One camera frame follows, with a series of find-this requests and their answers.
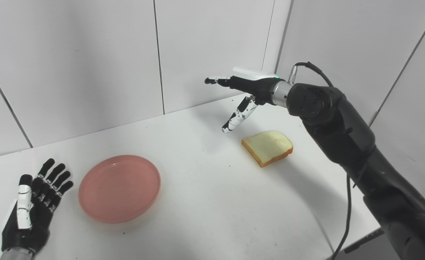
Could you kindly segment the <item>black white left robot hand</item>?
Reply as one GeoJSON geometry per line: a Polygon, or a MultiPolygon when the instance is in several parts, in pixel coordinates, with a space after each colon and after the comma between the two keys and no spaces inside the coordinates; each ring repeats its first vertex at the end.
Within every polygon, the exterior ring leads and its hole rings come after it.
{"type": "Polygon", "coordinates": [[[23,174],[1,234],[2,260],[33,260],[46,245],[50,224],[64,194],[73,187],[63,163],[49,158],[36,176],[23,174]]]}

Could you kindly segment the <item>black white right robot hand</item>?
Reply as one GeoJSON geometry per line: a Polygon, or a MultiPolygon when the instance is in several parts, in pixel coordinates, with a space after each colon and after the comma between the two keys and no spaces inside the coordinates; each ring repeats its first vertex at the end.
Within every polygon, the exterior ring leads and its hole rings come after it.
{"type": "Polygon", "coordinates": [[[205,84],[218,84],[232,90],[248,93],[229,120],[222,126],[224,133],[229,133],[248,118],[259,105],[272,104],[272,90],[280,77],[262,70],[234,67],[232,76],[207,77],[205,84]]]}

